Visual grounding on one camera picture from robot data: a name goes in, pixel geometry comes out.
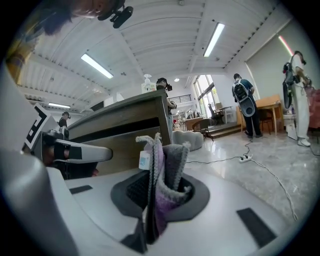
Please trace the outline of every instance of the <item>pink light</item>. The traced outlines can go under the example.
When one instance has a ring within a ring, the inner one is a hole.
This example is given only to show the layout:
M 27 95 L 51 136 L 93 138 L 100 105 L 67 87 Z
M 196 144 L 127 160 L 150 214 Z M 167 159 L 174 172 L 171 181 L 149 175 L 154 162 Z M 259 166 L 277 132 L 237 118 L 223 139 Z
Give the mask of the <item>pink light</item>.
M 284 40 L 284 38 L 280 35 L 279 36 L 279 40 L 281 41 L 281 43 L 284 45 L 284 47 L 286 48 L 286 50 L 288 51 L 288 53 L 290 54 L 290 56 L 294 55 L 293 51 L 290 49 L 289 45 L 287 44 L 286 40 Z

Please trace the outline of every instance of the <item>black pants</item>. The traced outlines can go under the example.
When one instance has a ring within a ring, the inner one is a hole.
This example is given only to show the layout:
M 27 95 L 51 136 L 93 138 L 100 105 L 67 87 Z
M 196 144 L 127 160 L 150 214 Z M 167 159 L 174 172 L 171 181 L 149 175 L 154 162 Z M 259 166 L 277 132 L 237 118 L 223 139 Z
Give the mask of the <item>black pants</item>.
M 258 109 L 257 107 L 255 107 L 255 112 L 253 114 L 253 116 L 251 117 L 246 117 L 244 116 L 244 120 L 245 120 L 245 125 L 246 125 L 246 131 L 248 132 L 249 136 L 253 136 L 254 135 L 254 131 L 256 135 L 260 135 L 261 131 L 260 131 L 260 120 L 259 120 L 259 113 L 258 113 Z

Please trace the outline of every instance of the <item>white pouf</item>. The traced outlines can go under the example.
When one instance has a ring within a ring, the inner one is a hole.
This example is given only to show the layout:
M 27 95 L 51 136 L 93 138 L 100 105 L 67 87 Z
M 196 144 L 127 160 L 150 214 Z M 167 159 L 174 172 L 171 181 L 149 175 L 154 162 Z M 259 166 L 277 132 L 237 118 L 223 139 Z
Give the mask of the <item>white pouf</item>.
M 200 132 L 175 130 L 172 133 L 172 143 L 182 145 L 190 143 L 190 151 L 198 150 L 204 143 L 204 136 Z

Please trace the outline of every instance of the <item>white shoes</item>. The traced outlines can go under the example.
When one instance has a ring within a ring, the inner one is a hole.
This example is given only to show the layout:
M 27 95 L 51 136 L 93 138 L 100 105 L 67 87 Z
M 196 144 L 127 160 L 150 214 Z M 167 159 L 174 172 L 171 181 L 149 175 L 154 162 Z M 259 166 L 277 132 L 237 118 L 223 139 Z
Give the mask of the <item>white shoes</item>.
M 299 141 L 298 141 L 298 145 L 299 146 L 303 146 L 303 147 L 310 147 L 310 142 L 309 141 L 307 141 L 307 139 L 305 139 L 305 138 L 301 138 L 301 139 L 299 139 Z

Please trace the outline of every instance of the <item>ceiling light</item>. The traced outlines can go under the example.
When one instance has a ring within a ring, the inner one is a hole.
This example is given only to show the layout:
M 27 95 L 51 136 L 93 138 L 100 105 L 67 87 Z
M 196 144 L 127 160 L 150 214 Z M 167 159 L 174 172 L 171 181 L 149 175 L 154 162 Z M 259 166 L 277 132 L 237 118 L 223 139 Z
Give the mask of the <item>ceiling light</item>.
M 114 76 L 110 74 L 108 71 L 105 70 L 100 64 L 98 64 L 93 58 L 91 58 L 88 54 L 84 54 L 81 57 L 82 60 L 84 60 L 86 63 L 94 67 L 96 70 L 98 70 L 100 73 L 105 75 L 107 78 L 111 79 Z
M 56 104 L 56 103 L 51 103 L 51 102 L 49 102 L 49 106 L 59 107 L 59 108 L 66 108 L 66 109 L 70 109 L 71 108 L 70 106 L 67 106 L 67 105 L 61 105 L 61 104 Z
M 284 45 L 284 47 L 286 48 L 286 50 L 288 51 L 288 53 L 290 54 L 290 56 L 294 55 L 294 53 L 292 52 L 292 50 L 290 49 L 289 45 L 287 44 L 286 40 L 284 40 L 284 38 L 280 35 L 279 36 L 279 40 L 281 41 L 281 43 Z
M 224 30 L 225 25 L 218 23 L 217 26 L 215 27 L 215 30 L 211 36 L 210 42 L 208 44 L 208 46 L 205 49 L 204 55 L 203 57 L 209 57 L 212 50 L 214 49 L 218 38 L 220 37 L 222 30 Z

